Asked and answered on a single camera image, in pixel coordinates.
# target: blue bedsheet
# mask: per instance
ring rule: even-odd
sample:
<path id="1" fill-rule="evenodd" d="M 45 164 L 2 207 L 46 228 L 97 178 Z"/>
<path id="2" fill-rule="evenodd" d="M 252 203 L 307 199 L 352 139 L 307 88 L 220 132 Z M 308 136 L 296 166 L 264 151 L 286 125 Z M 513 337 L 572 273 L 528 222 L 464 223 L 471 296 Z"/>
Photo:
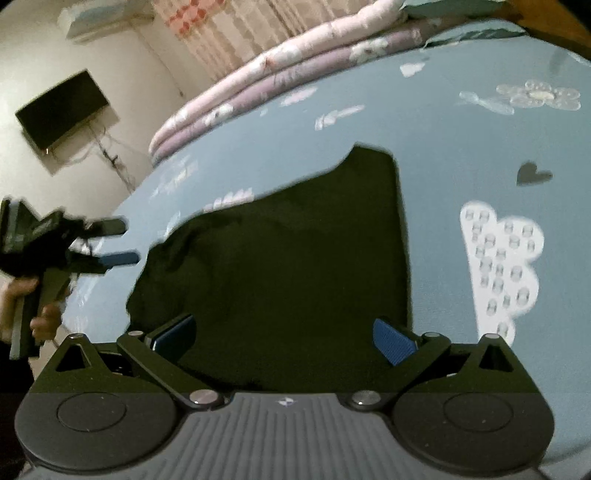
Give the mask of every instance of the blue bedsheet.
<path id="1" fill-rule="evenodd" d="M 277 98 L 159 165 L 116 211 L 129 219 L 129 232 L 99 248 L 138 249 L 142 263 L 82 279 L 66 326 L 93 342 L 114 341 L 128 325 L 125 303 L 154 242 L 206 206 L 332 168 L 361 142 L 388 149 L 400 167 L 416 332 L 478 339 L 481 299 L 473 295 L 464 205 L 484 202 L 498 220 L 516 216 L 541 228 L 543 252 L 523 265 L 537 276 L 537 301 L 515 316 L 512 347 L 554 411 L 546 463 L 584 449 L 591 442 L 591 64 L 529 37 L 475 40 L 387 57 L 303 88 L 311 87 L 305 100 L 282 106 Z M 526 163 L 535 165 L 518 185 Z M 591 469 L 591 456 L 582 458 Z"/>

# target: gray textured base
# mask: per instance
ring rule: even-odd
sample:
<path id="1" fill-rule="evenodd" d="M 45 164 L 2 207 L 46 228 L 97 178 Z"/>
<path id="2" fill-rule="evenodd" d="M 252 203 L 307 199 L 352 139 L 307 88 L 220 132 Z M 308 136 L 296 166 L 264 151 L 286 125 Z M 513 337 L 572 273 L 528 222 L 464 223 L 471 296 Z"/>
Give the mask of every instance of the gray textured base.
<path id="1" fill-rule="evenodd" d="M 45 468 L 27 480 L 88 478 Z M 225 408 L 188 416 L 145 462 L 96 480 L 451 480 L 407 453 L 376 414 L 333 394 L 237 394 Z M 543 480 L 534 471 L 504 480 Z"/>

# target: logo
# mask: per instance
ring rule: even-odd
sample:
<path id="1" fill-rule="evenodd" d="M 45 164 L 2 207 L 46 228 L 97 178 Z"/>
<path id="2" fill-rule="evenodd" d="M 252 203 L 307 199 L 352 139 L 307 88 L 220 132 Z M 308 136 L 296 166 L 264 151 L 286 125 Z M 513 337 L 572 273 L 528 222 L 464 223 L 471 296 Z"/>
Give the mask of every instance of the logo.
<path id="1" fill-rule="evenodd" d="M 281 400 L 277 400 L 277 403 L 279 405 L 283 405 L 284 407 L 291 407 L 294 403 L 296 403 L 296 401 L 293 398 L 285 397 Z"/>

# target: pink blanket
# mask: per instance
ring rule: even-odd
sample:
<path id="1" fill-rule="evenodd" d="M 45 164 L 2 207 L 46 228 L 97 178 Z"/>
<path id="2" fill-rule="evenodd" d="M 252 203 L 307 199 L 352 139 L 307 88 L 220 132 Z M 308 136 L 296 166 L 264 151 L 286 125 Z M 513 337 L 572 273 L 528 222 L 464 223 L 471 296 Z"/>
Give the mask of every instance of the pink blanket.
<path id="1" fill-rule="evenodd" d="M 417 48 L 433 35 L 465 21 L 466 18 L 459 17 L 411 21 L 389 34 L 330 50 L 270 75 L 167 138 L 154 152 L 152 162 L 156 165 L 216 125 L 246 113 L 294 87 L 384 55 Z M 294 95 L 293 101 L 297 101 L 298 92 Z"/>
<path id="2" fill-rule="evenodd" d="M 168 119 L 150 142 L 150 155 L 167 138 L 265 76 L 327 50 L 368 38 L 397 21 L 405 21 L 405 15 L 400 10 L 403 3 L 404 0 L 376 0 L 355 15 L 318 25 L 262 53 L 191 100 Z"/>

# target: pillow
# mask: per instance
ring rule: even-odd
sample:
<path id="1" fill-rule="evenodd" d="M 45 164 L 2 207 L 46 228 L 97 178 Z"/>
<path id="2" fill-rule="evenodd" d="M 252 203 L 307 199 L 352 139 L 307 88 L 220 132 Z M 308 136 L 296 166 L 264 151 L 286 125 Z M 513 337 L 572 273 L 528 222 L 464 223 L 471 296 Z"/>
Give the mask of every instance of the pillow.
<path id="1" fill-rule="evenodd" d="M 527 35 L 527 32 L 519 25 L 506 20 L 490 18 L 450 28 L 449 30 L 433 35 L 423 48 L 436 47 L 462 40 L 477 40 L 480 38 L 510 38 Z"/>
<path id="2" fill-rule="evenodd" d="M 505 0 L 405 0 L 401 10 L 410 18 L 487 17 L 504 3 Z"/>

